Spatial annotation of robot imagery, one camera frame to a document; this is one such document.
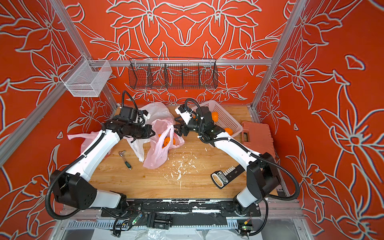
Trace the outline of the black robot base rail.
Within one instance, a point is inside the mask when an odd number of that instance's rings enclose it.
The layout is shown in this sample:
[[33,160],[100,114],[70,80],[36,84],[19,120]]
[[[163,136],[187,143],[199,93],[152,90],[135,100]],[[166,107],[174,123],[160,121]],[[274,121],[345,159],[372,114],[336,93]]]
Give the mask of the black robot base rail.
[[148,228],[237,229],[240,221],[261,216],[260,208],[255,204],[237,214],[230,199],[135,199],[127,200],[127,203],[130,207],[127,214],[133,214],[130,223],[142,214],[135,225]]

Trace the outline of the pink plastic bag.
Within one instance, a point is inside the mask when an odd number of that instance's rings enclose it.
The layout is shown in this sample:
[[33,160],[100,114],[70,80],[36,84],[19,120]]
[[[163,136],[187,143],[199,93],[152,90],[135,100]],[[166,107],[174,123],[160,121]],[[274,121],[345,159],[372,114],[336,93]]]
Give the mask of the pink plastic bag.
[[93,141],[96,140],[100,135],[100,132],[91,132],[89,134],[82,133],[82,134],[73,134],[73,135],[67,135],[67,138],[69,140],[72,139],[83,139],[83,142],[81,144],[81,148],[79,151],[79,155],[81,155],[88,147],[90,147],[93,144]]
[[150,149],[143,167],[147,169],[159,168],[167,161],[170,150],[185,144],[185,140],[176,134],[174,124],[173,118],[157,119],[152,123],[155,136],[150,138]]

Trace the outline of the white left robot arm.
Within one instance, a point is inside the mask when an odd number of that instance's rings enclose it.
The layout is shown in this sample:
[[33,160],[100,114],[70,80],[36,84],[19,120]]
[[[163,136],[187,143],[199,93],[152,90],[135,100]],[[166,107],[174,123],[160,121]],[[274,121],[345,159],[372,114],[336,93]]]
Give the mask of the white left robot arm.
[[126,195],[98,190],[90,179],[110,150],[123,138],[149,139],[155,135],[147,124],[151,114],[137,106],[121,106],[118,115],[106,120],[96,138],[72,163],[55,170],[45,196],[45,208],[55,220],[68,219],[80,211],[99,208],[117,220],[131,217],[135,210],[127,203]]

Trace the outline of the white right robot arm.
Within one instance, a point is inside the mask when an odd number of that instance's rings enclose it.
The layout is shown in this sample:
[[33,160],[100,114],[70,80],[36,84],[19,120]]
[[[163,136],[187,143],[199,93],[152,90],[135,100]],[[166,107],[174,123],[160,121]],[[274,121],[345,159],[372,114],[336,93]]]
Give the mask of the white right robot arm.
[[[260,154],[247,148],[230,136],[225,129],[213,121],[192,118],[186,123],[182,117],[175,118],[175,131],[179,136],[187,136],[196,132],[198,138],[205,144],[210,144],[222,150],[239,163],[242,171],[247,173],[246,186],[233,199],[233,210],[242,215],[251,204],[257,204],[265,198],[281,201],[297,199],[300,185],[297,179],[285,168],[278,165],[268,153]],[[294,183],[295,191],[287,197],[272,195],[271,191],[281,183],[279,172],[285,173]]]

